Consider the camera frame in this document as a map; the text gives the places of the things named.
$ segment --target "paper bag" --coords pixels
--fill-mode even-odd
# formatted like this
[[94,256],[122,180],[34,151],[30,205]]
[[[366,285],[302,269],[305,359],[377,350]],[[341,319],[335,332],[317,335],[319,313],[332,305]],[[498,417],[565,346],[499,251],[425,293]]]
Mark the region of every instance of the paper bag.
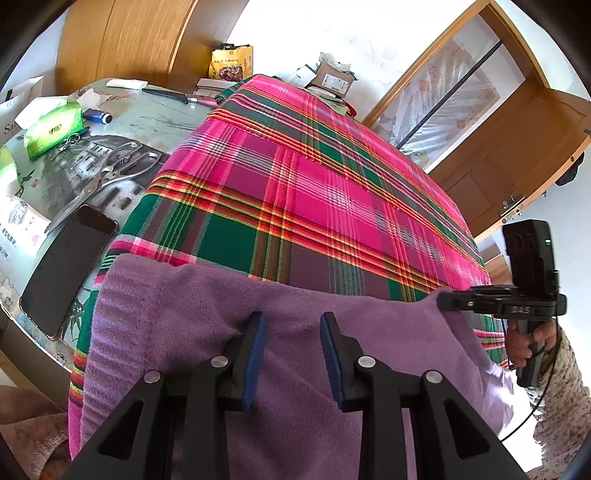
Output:
[[28,79],[13,89],[0,93],[0,146],[4,145],[21,128],[15,118],[31,100],[41,96],[43,77]]
[[252,77],[252,51],[250,45],[234,46],[232,43],[214,45],[209,64],[209,78],[241,82]]

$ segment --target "smartphone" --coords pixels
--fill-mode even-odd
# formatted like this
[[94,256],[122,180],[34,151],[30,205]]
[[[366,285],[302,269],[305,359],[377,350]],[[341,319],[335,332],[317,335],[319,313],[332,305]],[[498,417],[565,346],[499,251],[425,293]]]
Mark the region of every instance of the smartphone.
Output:
[[21,310],[56,340],[71,303],[117,230],[117,222],[83,205],[43,255],[21,296]]

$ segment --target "paper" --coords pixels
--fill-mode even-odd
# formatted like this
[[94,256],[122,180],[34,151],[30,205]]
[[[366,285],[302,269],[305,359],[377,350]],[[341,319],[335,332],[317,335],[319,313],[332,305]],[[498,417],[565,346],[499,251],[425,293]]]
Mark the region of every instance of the paper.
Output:
[[148,82],[144,80],[111,79],[107,82],[107,87],[131,88],[132,90],[141,90],[147,86]]
[[89,108],[97,108],[100,104],[100,95],[90,88],[85,91],[78,100],[76,100],[82,107],[82,111],[86,112]]
[[322,80],[322,86],[327,87],[331,90],[336,90],[339,93],[346,93],[347,87],[349,86],[349,82],[346,82],[340,78],[337,78],[330,73],[324,75],[324,80]]
[[0,145],[4,145],[19,131],[15,118],[36,97],[41,96],[43,77],[35,77],[20,83],[13,89],[0,93]]
[[297,69],[291,76],[286,80],[287,83],[293,85],[294,87],[304,88],[306,87],[314,78],[316,77],[316,72],[312,70],[308,65],[304,65]]
[[21,113],[17,115],[16,122],[23,130],[34,125],[43,115],[65,105],[67,97],[38,97],[33,99]]
[[197,90],[195,90],[193,92],[194,95],[199,95],[202,97],[211,97],[211,98],[215,98],[216,95],[219,95],[220,92],[216,91],[216,90],[210,90],[207,88],[198,88]]
[[197,82],[197,86],[199,88],[202,87],[222,90],[233,87],[234,85],[236,85],[236,82],[229,82],[228,80],[200,79]]

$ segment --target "cardboard box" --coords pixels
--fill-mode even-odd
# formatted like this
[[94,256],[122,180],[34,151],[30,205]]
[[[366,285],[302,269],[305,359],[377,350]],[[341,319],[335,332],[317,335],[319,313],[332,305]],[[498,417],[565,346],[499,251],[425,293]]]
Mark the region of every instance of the cardboard box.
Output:
[[320,63],[316,70],[316,77],[311,81],[311,85],[316,85],[328,92],[334,93],[337,97],[343,98],[351,88],[353,82],[357,80],[353,72],[340,72],[327,63]]

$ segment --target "black cable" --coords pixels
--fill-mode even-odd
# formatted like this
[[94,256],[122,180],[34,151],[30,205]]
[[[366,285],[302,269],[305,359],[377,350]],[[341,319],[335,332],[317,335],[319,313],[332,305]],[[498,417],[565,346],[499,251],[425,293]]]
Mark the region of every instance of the black cable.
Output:
[[488,52],[486,52],[486,54],[480,60],[478,60],[470,70],[468,70],[468,72],[452,87],[452,89],[449,92],[447,92],[443,96],[443,98],[439,100],[433,108],[431,108],[431,110],[429,110],[427,115],[425,115],[421,119],[421,121],[417,123],[409,133],[407,133],[406,137],[404,137],[398,143],[398,145],[396,145],[396,148],[400,150],[400,148],[403,147],[425,123],[427,123],[427,120],[429,120],[441,108],[441,106],[445,102],[447,102],[450,99],[450,97],[454,93],[456,93],[462,85],[464,85],[464,83],[468,81],[468,79],[474,74],[474,72],[477,71],[480,67],[482,67],[484,62],[487,61],[491,57],[491,55],[499,49],[501,45],[503,45],[503,42],[499,40]]
[[525,425],[525,422],[527,422],[531,416],[535,413],[535,411],[538,409],[538,407],[541,405],[542,400],[544,399],[544,396],[546,395],[546,392],[548,391],[548,387],[550,386],[550,382],[552,381],[552,376],[554,375],[554,368],[556,367],[556,359],[558,358],[558,350],[560,349],[560,345],[562,343],[562,335],[560,334],[560,330],[558,328],[558,319],[556,320],[556,335],[558,335],[558,342],[556,343],[556,346],[554,348],[556,348],[555,354],[554,354],[554,361],[552,362],[552,370],[550,370],[550,376],[548,377],[548,381],[546,383],[546,386],[544,388],[544,391],[542,392],[542,396],[540,397],[540,399],[538,400],[538,403],[535,404],[535,407],[532,408],[530,414],[525,418],[524,421],[522,421],[519,426],[517,426],[515,428],[515,430],[513,430],[513,432],[511,432],[509,435],[507,435],[505,438],[503,438],[501,441],[504,442],[507,438],[509,438],[511,435],[513,435],[517,430],[519,430],[523,425]]

